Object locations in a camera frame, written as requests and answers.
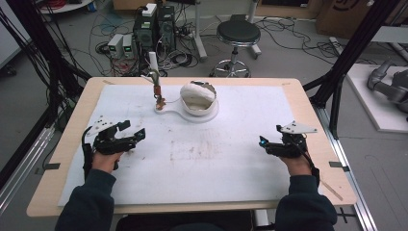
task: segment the human hand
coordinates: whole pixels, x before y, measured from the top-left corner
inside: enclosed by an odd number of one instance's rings
[[[95,154],[93,154],[92,169],[99,169],[112,173],[115,162],[120,160],[122,154],[123,152],[115,153],[113,155],[103,155],[96,151]]]
[[[288,172],[290,176],[312,175],[312,170],[309,165],[309,162],[303,155],[300,155],[297,158],[279,157],[279,159],[281,159],[281,161],[285,163],[286,166],[288,167]]]

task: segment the white paper sheet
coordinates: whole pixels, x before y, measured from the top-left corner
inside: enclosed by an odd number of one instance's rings
[[[166,100],[182,86],[163,86]],[[115,204],[171,204],[276,200],[288,193],[289,174],[276,157],[259,146],[259,136],[280,142],[276,125],[293,121],[280,87],[215,86],[218,115],[194,124],[177,114],[154,112],[152,86],[106,86],[89,120],[100,116],[115,123],[130,119],[118,132],[128,137],[141,128],[146,139],[122,155],[113,172]],[[86,142],[92,143],[94,137]],[[59,206],[84,183],[83,152],[78,147]]]

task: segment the black stool seat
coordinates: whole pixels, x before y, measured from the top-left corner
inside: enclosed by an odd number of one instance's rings
[[[217,36],[233,46],[252,46],[259,41],[261,31],[246,20],[229,20],[218,25]]]

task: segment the cardboard box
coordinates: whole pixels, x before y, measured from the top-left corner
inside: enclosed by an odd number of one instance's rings
[[[321,35],[350,39],[369,10],[365,0],[324,1],[316,30]]]
[[[322,0],[309,0],[307,7],[287,7],[264,5],[259,1],[255,14],[257,16],[316,18],[321,9]]]
[[[144,7],[147,3],[156,3],[155,0],[113,0],[115,10],[135,10]]]

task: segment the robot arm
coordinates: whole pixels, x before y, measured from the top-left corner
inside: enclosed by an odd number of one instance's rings
[[[408,90],[404,87],[408,85],[408,72],[398,72],[394,76],[392,85],[384,84],[381,80],[387,75],[387,70],[391,65],[394,64],[388,60],[376,68],[367,81],[367,87],[370,90],[375,90],[386,95],[393,103],[402,104],[408,100]]]

